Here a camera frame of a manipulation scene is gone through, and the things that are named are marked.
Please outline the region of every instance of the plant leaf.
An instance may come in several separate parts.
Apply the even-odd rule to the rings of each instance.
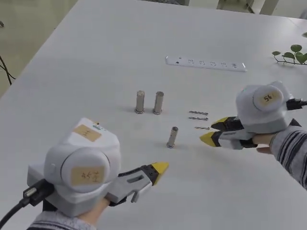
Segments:
[[[283,55],[284,58],[291,58],[291,59],[294,59],[294,54],[293,53],[290,53],[290,52],[285,52],[284,55]]]
[[[303,64],[305,61],[307,61],[307,55],[304,55],[300,52],[295,54],[296,59],[298,60],[299,63]]]
[[[292,50],[293,52],[299,52],[299,51],[302,50],[302,46],[301,46],[301,45],[292,45],[292,46],[291,46],[291,50]]]
[[[274,56],[277,56],[277,55],[280,55],[281,52],[279,52],[279,51],[274,51],[274,52],[272,52],[272,54],[273,54]]]

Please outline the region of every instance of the black cable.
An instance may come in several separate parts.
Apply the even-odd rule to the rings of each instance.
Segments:
[[[0,229],[9,221],[9,219],[14,216],[20,209],[27,206],[30,202],[29,198],[22,199],[17,205],[15,205],[0,221]]]
[[[303,106],[307,105],[307,101],[303,101],[302,99],[290,99],[287,101],[287,109],[288,110],[295,110],[295,109],[302,109]]]
[[[0,229],[8,222],[8,220],[15,215],[20,209],[26,207],[28,204],[32,206],[38,205],[45,198],[54,192],[54,185],[42,179],[33,186],[24,190],[24,197],[17,205],[15,205],[0,221]]]
[[[4,68],[2,65],[0,65],[0,68],[3,69],[3,70],[6,72],[5,68]],[[11,78],[13,78],[14,80],[16,80],[16,78],[13,77],[13,76],[10,74],[10,72],[9,72],[9,76],[10,76]]]
[[[5,65],[5,63],[4,63],[4,61],[3,61],[2,57],[1,57],[1,55],[0,55],[0,61],[1,61],[2,64],[3,64],[3,67],[4,67],[4,70],[5,70],[5,72],[6,72],[6,75],[8,76],[9,83],[10,83],[10,85],[12,85],[12,80],[11,80],[11,78],[10,78],[10,76],[9,76],[8,68],[6,68],[6,65]]]

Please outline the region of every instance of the green plant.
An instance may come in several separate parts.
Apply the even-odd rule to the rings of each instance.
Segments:
[[[276,56],[279,56],[281,54],[281,52],[279,52],[279,51],[272,52],[272,54],[273,54],[275,60],[277,61],[277,63],[282,62],[282,63],[290,63],[290,64],[294,64],[294,65],[307,65],[307,63],[306,63],[307,53],[303,54],[301,52],[301,50],[302,50],[301,45],[292,45],[290,47],[290,49],[293,53],[292,52],[285,52],[282,55],[283,60],[278,60],[276,58]]]

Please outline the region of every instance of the drill bit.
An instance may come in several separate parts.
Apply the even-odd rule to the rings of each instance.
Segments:
[[[208,121],[207,117],[192,117],[192,116],[190,116],[189,119]]]
[[[194,128],[197,128],[197,129],[207,129],[207,130],[210,130],[210,127],[198,127],[198,126],[196,126],[196,127],[194,127]]]
[[[171,135],[169,136],[168,142],[166,146],[170,149],[172,149],[175,146],[175,139],[177,136],[178,127],[172,127]]]
[[[137,114],[144,113],[144,98],[145,98],[145,92],[142,90],[137,91],[136,93],[136,107],[135,112]]]
[[[156,115],[159,115],[162,113],[162,103],[163,103],[163,92],[157,92],[155,95],[155,102],[154,102],[154,108],[153,113]]]
[[[198,112],[198,111],[189,111],[189,113],[191,113],[191,114],[200,114],[200,115],[208,116],[208,113]]]

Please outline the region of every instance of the power strip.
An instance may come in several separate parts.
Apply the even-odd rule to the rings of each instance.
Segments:
[[[224,62],[224,61],[205,61],[186,57],[166,57],[166,63],[174,66],[188,66],[207,69],[222,69],[230,71],[246,72],[244,63]]]

